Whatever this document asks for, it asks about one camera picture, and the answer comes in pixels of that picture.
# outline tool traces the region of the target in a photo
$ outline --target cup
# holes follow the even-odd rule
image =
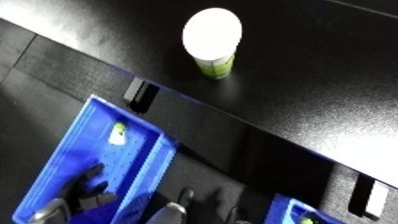
[[[222,8],[196,13],[188,20],[182,33],[187,52],[202,73],[213,79],[224,78],[231,72],[241,37],[239,18]]]

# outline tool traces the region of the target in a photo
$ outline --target dark floor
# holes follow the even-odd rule
[[[90,94],[125,109],[133,76],[0,20],[0,223],[11,215]],[[303,200],[347,223],[372,223],[348,212],[357,173],[289,142],[163,91],[140,117],[183,144],[147,218],[186,186],[197,197],[189,223],[221,224],[247,208],[261,223],[275,193]],[[378,223],[398,223],[391,190]]]

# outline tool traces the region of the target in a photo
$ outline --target black mat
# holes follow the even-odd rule
[[[34,33],[0,19],[0,83],[34,36]]]
[[[133,80],[131,75],[40,36],[16,68],[78,100],[97,94],[118,105]]]
[[[13,70],[0,87],[0,223],[11,215],[81,102]]]

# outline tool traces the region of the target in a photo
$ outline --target small item in tray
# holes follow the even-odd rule
[[[123,124],[122,122],[116,122],[113,125],[108,142],[113,145],[126,144],[126,130],[127,126],[125,124]]]

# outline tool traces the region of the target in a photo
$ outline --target white object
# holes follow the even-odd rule
[[[375,181],[368,203],[366,205],[365,216],[372,219],[379,219],[386,203],[388,196],[388,186]]]
[[[185,49],[202,68],[224,63],[232,66],[233,55],[241,38],[242,24],[239,18],[222,8],[196,13],[186,23],[182,33]]]

